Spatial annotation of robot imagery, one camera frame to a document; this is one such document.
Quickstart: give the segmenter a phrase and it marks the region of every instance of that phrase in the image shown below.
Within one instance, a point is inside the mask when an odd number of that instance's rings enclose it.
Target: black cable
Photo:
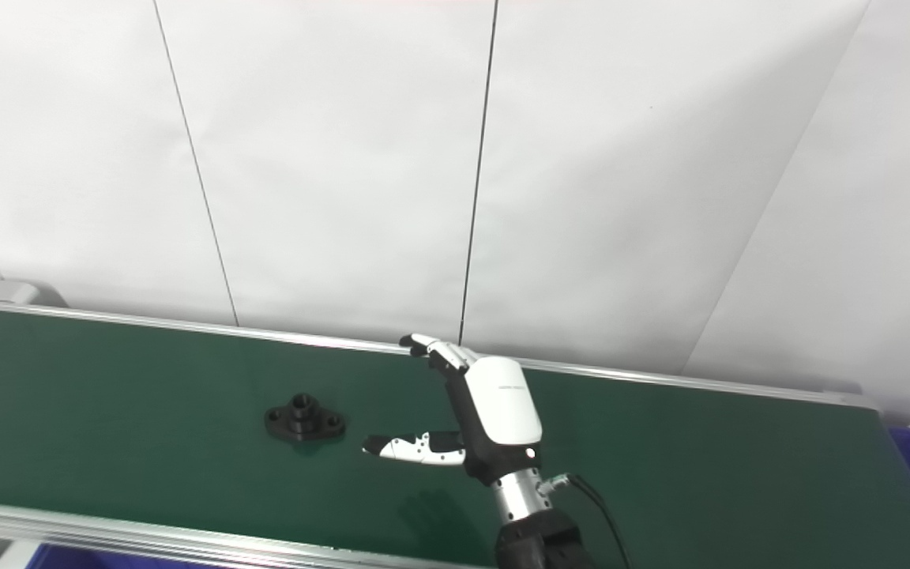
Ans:
[[[567,480],[571,483],[571,486],[581,490],[582,494],[585,494],[585,496],[588,496],[588,499],[595,502],[596,506],[603,512],[603,517],[606,518],[606,523],[609,523],[610,531],[613,533],[613,539],[617,540],[617,548],[620,550],[620,557],[624,560],[624,569],[631,569],[631,558],[627,555],[627,548],[624,547],[624,541],[620,537],[620,529],[618,529],[617,522],[613,519],[610,508],[607,507],[606,501],[603,500],[603,496],[600,496],[599,492],[596,492],[591,484],[585,482],[585,479],[577,474],[568,474]]]

